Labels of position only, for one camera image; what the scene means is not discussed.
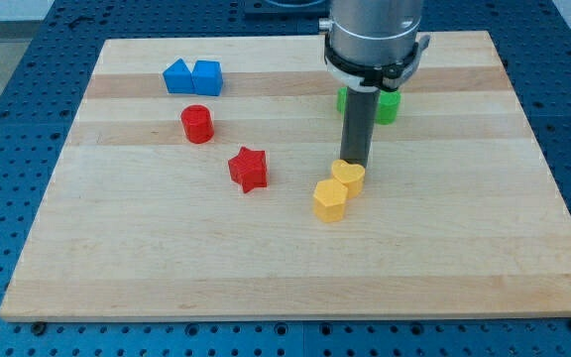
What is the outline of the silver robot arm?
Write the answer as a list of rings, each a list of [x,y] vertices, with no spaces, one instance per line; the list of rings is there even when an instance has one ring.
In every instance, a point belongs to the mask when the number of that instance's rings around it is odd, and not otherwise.
[[[361,65],[387,65],[412,51],[422,0],[332,0],[329,48]]]

